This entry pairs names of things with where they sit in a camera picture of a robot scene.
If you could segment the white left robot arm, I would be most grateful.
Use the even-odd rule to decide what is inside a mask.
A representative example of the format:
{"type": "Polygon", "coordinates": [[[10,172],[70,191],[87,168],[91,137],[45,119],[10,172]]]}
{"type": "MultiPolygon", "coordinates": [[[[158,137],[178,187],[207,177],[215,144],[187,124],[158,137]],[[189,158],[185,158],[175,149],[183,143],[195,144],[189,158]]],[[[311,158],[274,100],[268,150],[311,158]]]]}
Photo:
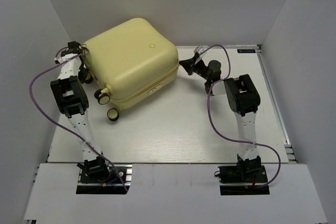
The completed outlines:
{"type": "Polygon", "coordinates": [[[88,177],[104,182],[110,178],[111,168],[101,157],[88,120],[89,101],[82,86],[88,76],[83,61],[86,52],[80,43],[71,41],[57,53],[55,63],[61,65],[61,70],[50,87],[60,113],[70,122],[81,147],[82,163],[77,166],[88,177]]]}

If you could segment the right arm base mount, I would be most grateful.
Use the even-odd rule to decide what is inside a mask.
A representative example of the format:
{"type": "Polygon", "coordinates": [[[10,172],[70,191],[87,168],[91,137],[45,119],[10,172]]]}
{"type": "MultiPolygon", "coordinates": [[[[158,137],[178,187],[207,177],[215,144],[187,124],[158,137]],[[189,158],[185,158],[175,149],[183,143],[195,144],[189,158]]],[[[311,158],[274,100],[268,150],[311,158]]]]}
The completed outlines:
{"type": "Polygon", "coordinates": [[[259,172],[243,179],[239,175],[236,166],[219,166],[214,173],[214,177],[219,179],[219,189],[221,196],[259,196],[269,195],[269,186],[258,188],[268,182],[268,177],[264,165],[259,172]]]}

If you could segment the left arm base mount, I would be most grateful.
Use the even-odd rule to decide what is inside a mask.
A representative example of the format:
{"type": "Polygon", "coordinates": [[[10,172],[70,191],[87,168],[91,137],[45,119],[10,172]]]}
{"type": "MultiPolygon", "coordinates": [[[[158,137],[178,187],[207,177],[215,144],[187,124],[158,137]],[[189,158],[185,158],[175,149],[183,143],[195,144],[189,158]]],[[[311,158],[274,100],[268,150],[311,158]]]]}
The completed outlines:
{"type": "Polygon", "coordinates": [[[83,169],[84,164],[78,163],[80,169],[76,194],[77,195],[126,195],[123,183],[129,189],[132,179],[132,165],[117,165],[114,170],[108,166],[107,171],[103,171],[98,165],[94,166],[94,174],[87,174],[83,169]]]}

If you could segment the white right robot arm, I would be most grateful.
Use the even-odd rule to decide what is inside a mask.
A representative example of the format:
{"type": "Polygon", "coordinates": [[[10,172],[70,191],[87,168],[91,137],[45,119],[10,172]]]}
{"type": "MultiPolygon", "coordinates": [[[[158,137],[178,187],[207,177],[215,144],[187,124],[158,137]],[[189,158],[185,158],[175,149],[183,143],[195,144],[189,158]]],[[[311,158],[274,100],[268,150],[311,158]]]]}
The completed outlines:
{"type": "MultiPolygon", "coordinates": [[[[205,79],[205,90],[214,95],[213,88],[221,81],[221,63],[210,61],[207,65],[198,60],[199,55],[179,61],[187,74],[197,74],[205,79]]],[[[237,154],[237,175],[247,182],[261,169],[261,158],[256,140],[256,113],[260,96],[249,75],[228,78],[223,81],[225,94],[231,111],[237,121],[239,151],[237,154]]]]}

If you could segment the yellow hard-shell suitcase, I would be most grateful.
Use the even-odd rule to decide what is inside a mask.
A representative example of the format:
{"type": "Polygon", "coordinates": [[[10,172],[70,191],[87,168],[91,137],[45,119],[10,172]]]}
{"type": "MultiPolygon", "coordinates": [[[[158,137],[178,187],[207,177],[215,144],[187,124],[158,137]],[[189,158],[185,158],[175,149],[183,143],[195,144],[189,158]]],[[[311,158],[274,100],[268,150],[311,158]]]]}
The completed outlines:
{"type": "Polygon", "coordinates": [[[110,121],[176,78],[176,46],[144,18],[132,18],[85,41],[85,65],[99,86],[94,97],[108,102],[110,121]]]}

